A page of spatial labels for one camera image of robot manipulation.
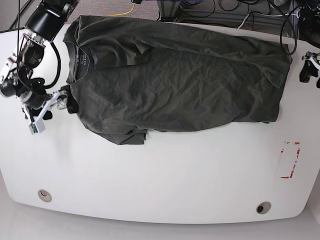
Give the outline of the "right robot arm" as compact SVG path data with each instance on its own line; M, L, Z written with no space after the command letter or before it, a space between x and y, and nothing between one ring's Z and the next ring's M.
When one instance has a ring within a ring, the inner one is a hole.
M16 51L6 60L0 71L0 94L3 97L16 96L22 102L22 111L30 121L32 131L39 132L38 125L50 120L51 107L67 107L69 88L48 94L56 85L61 74L61 57L54 39L78 5L77 0L42 0L25 24L28 30L17 35ZM49 42L57 59L56 75L46 85L43 78L33 78L34 69L45 55L45 42Z

